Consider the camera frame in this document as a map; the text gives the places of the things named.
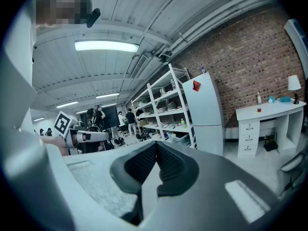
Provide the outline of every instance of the white lampshade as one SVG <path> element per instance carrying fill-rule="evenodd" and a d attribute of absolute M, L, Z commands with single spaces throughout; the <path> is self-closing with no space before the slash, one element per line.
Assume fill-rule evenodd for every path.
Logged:
<path fill-rule="evenodd" d="M 289 82 L 289 90 L 298 90 L 301 89 L 299 80 L 297 78 L 297 75 L 292 75 L 288 77 Z"/>

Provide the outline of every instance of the ceiling light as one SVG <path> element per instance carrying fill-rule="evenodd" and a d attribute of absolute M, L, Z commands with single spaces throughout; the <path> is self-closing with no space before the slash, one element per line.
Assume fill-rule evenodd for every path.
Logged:
<path fill-rule="evenodd" d="M 38 119 L 35 119 L 33 121 L 39 121 L 39 120 L 42 120 L 42 119 L 45 119 L 44 117 L 41 117 L 41 118 L 38 118 Z"/>
<path fill-rule="evenodd" d="M 112 97 L 112 96 L 117 96 L 120 95 L 120 93 L 113 93 L 113 94 L 107 94 L 103 96 L 97 96 L 96 98 L 106 98 L 106 97 Z"/>
<path fill-rule="evenodd" d="M 114 105 L 116 105 L 116 103 L 113 103 L 113 104 L 108 104 L 108 105 L 103 105 L 103 106 L 101 106 L 101 108 L 104 108 L 104 107 L 109 107 L 109 106 L 114 106 Z"/>
<path fill-rule="evenodd" d="M 62 104 L 62 105 L 57 106 L 57 108 L 62 108 L 62 107 L 65 107 L 65 106 L 76 104 L 76 103 L 78 103 L 78 102 L 71 102 L 71 103 Z"/>
<path fill-rule="evenodd" d="M 75 42 L 76 51 L 115 50 L 137 52 L 139 45 L 108 40 L 80 40 Z"/>
<path fill-rule="evenodd" d="M 87 110 L 84 110 L 84 111 L 78 111 L 78 112 L 76 112 L 76 114 L 82 114 L 82 113 L 86 113 L 87 112 Z"/>

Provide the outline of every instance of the wall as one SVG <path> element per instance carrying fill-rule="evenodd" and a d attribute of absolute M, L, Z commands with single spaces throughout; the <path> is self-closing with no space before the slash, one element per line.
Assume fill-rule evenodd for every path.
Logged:
<path fill-rule="evenodd" d="M 56 135 L 55 134 L 55 130 L 53 129 L 54 123 L 56 121 L 57 118 L 57 114 L 56 113 L 48 113 L 44 115 L 45 119 L 40 120 L 40 121 L 33 121 L 33 127 L 35 129 L 35 131 L 39 134 L 39 130 L 42 128 L 44 129 L 43 133 L 47 132 L 48 128 L 51 128 L 52 130 L 52 135 Z"/>
<path fill-rule="evenodd" d="M 235 109 L 265 103 L 269 96 L 294 96 L 288 76 L 297 75 L 304 99 L 305 79 L 296 50 L 284 30 L 290 19 L 281 7 L 260 7 L 234 18 L 205 35 L 174 59 L 193 78 L 204 66 L 214 77 L 225 122 L 237 126 Z"/>
<path fill-rule="evenodd" d="M 126 109 L 125 105 L 117 105 L 116 111 L 117 111 L 117 113 L 119 113 L 121 111 L 122 115 L 125 115 L 127 113 L 127 109 Z"/>
<path fill-rule="evenodd" d="M 59 109 L 59 111 L 63 111 L 65 114 L 67 114 L 70 118 L 78 121 L 80 120 L 80 115 L 76 114 L 72 109 L 69 108 L 63 108 Z M 57 132 L 55 129 L 53 129 L 54 123 L 56 121 L 56 118 L 59 113 L 45 113 L 44 115 L 41 115 L 45 117 L 45 119 L 40 120 L 40 121 L 32 121 L 33 127 L 35 131 L 39 134 L 39 130 L 42 128 L 44 129 L 44 133 L 47 132 L 48 128 L 51 128 L 52 130 L 52 135 L 56 136 Z"/>

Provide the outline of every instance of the plastic bin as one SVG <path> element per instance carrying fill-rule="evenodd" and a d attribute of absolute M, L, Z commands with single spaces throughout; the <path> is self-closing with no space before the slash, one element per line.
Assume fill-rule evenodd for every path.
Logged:
<path fill-rule="evenodd" d="M 176 134 L 174 134 L 172 131 L 167 132 L 169 142 L 175 143 L 175 144 L 186 144 L 187 141 L 189 141 L 189 134 L 187 133 L 181 138 L 176 137 Z"/>

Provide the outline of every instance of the refrigerator door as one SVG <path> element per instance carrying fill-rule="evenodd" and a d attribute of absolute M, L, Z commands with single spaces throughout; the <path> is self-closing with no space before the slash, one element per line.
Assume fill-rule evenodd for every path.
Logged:
<path fill-rule="evenodd" d="M 193 127 L 199 151 L 222 156 L 224 134 L 222 126 Z"/>
<path fill-rule="evenodd" d="M 193 90 L 193 81 L 201 83 L 199 91 Z M 185 97 L 194 126 L 221 125 L 223 117 L 219 93 L 214 88 L 211 78 L 200 75 L 183 83 Z"/>

